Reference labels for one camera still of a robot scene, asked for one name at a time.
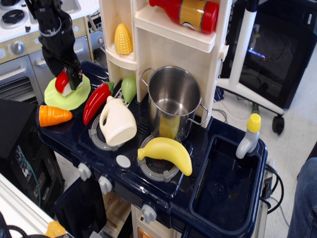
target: faucet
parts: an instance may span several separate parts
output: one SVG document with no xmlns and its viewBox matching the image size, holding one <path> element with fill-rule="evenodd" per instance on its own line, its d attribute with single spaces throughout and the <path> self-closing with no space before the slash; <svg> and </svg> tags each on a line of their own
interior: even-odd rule
<svg viewBox="0 0 317 238">
<path fill-rule="evenodd" d="M 261 117 L 257 113 L 252 113 L 247 123 L 247 131 L 244 138 L 241 140 L 236 156 L 243 159 L 246 153 L 251 153 L 257 146 L 261 127 Z"/>
</svg>

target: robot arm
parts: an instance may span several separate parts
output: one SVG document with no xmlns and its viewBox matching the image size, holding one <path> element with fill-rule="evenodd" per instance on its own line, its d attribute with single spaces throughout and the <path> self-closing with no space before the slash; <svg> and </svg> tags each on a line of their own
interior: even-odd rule
<svg viewBox="0 0 317 238">
<path fill-rule="evenodd" d="M 69 14 L 61 10 L 61 0 L 25 0 L 31 14 L 38 20 L 43 56 L 57 77 L 65 68 L 70 88 L 82 82 L 82 70 L 74 52 L 75 36 Z"/>
</svg>

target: toy ketchup bottle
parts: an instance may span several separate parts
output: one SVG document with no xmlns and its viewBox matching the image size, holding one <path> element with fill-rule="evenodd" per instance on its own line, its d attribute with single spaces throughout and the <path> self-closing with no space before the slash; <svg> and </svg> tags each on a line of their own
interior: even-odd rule
<svg viewBox="0 0 317 238">
<path fill-rule="evenodd" d="M 149 0 L 150 6 L 163 8 L 180 25 L 211 34 L 215 31 L 219 6 L 208 0 Z"/>
</svg>

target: green plate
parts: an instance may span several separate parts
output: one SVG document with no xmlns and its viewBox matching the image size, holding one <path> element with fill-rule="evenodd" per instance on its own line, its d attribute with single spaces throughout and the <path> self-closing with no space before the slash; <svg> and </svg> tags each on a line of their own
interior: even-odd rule
<svg viewBox="0 0 317 238">
<path fill-rule="evenodd" d="M 83 75 L 83 84 L 65 97 L 55 89 L 56 78 L 53 79 L 44 92 L 44 102 L 48 106 L 74 110 L 84 103 L 90 93 L 89 78 Z"/>
</svg>

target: jeans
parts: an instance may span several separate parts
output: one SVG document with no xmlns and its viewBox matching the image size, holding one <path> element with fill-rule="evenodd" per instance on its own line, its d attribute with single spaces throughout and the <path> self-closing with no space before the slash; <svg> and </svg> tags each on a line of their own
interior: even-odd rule
<svg viewBox="0 0 317 238">
<path fill-rule="evenodd" d="M 288 238 L 317 238 L 317 158 L 305 162 L 298 176 Z"/>
</svg>

